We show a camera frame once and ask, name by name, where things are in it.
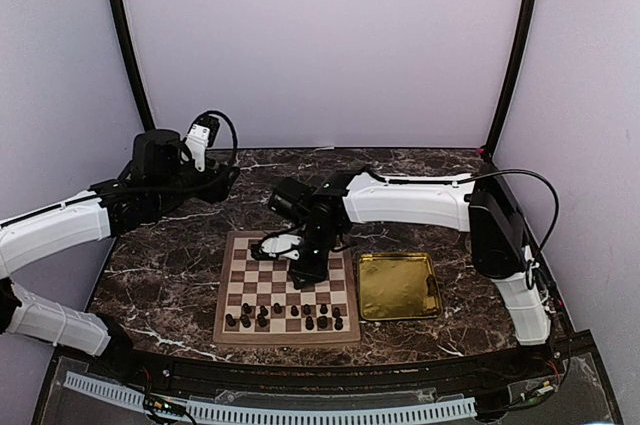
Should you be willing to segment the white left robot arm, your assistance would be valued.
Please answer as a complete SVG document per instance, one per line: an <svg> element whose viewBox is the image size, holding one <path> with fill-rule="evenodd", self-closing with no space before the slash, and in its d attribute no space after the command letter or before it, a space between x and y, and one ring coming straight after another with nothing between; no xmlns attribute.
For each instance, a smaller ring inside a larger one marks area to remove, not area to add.
<svg viewBox="0 0 640 425"><path fill-rule="evenodd" d="M1 330L101 357L120 381L141 372L128 335L107 316L73 310L26 290L12 276L23 267L83 243L126 234L159 221L185 201L224 201L239 176L236 159L207 157L215 131L195 125L186 137L166 129L139 134L132 157L114 179L1 226Z"/></svg>

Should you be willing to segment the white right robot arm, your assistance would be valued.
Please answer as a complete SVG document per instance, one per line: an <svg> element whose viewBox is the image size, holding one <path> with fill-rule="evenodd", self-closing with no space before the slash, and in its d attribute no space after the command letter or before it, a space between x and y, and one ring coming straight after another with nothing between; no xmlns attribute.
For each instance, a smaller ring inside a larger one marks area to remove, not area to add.
<svg viewBox="0 0 640 425"><path fill-rule="evenodd" d="M544 343L552 321L538 269L542 248L532 244L505 174L486 168L477 175L399 177L363 168L336 172L318 187L285 178L268 207L292 226L266 235L251 255L288 259L294 283L307 285L327 279L330 253L343 247L343 236L355 224L430 225L466 233L474 268L497 286L523 345L511 355L510 369L530 379L549 361Z"/></svg>

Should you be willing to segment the wooden chess board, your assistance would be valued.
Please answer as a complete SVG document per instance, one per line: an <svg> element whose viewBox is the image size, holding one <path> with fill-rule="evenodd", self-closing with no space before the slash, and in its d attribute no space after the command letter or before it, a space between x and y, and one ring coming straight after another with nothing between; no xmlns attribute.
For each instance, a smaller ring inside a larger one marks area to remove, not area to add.
<svg viewBox="0 0 640 425"><path fill-rule="evenodd" d="M328 279L297 289L288 276L289 262L257 261L251 257L250 246L257 243L262 234L257 231L231 232L227 236L225 255L221 269L221 279L216 303L213 341L218 346L308 346L337 347L339 345L355 345L361 339L357 293L354 281L354 267L349 251L330 253L328 262ZM283 313L275 315L273 305L278 302ZM240 323L242 304L248 303L251 308L251 326L244 328ZM316 322L315 328L305 328L302 306L309 304ZM329 306L329 314L319 312L321 304ZM259 306L264 305L269 313L268 326L260 329L256 325ZM293 317L290 313L292 305L296 305L300 314ZM334 307L341 307L344 315L344 328L335 331L332 315ZM236 318L236 326L226 325L225 315ZM319 329L317 319L327 316L326 329Z"/></svg>

